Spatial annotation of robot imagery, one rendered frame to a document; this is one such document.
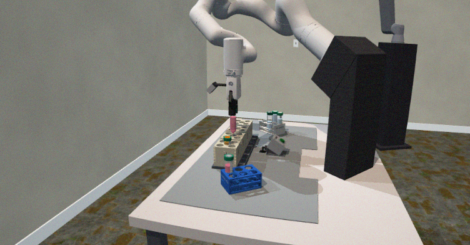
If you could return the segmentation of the blue tube rack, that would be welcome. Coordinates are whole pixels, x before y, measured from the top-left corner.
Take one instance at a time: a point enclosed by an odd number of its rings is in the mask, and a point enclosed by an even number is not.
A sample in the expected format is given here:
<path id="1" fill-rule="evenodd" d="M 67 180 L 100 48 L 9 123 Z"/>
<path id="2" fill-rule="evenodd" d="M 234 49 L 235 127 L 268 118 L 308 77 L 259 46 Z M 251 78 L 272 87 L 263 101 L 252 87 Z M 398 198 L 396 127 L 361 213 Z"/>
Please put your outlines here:
<path id="1" fill-rule="evenodd" d="M 245 169 L 245 167 L 251 167 L 251 169 Z M 235 169 L 242 169 L 242 171 L 236 171 Z M 229 177 L 230 175 L 232 177 Z M 231 173 L 221 169 L 221 185 L 228 194 L 259 189 L 262 186 L 262 173 L 252 164 L 234 167 Z"/>

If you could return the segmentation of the white tube rack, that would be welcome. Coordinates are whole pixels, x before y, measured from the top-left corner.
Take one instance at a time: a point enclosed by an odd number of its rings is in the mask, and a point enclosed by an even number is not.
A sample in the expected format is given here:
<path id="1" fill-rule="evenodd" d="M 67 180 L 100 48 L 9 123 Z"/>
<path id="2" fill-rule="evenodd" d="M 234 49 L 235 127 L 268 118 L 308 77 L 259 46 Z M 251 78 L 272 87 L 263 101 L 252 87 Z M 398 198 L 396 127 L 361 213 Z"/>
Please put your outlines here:
<path id="1" fill-rule="evenodd" d="M 271 126 L 274 126 L 274 127 L 269 129 L 269 128 L 267 128 L 267 124 L 271 125 Z M 273 124 L 277 124 L 277 125 L 273 125 Z M 259 121 L 259 131 L 270 134 L 272 136 L 274 136 L 275 134 L 280 135 L 280 134 L 285 133 L 285 125 L 286 125 L 286 123 L 284 123 L 284 122 L 282 124 L 278 124 L 277 122 L 267 123 L 267 119 L 264 119 L 264 120 Z"/>

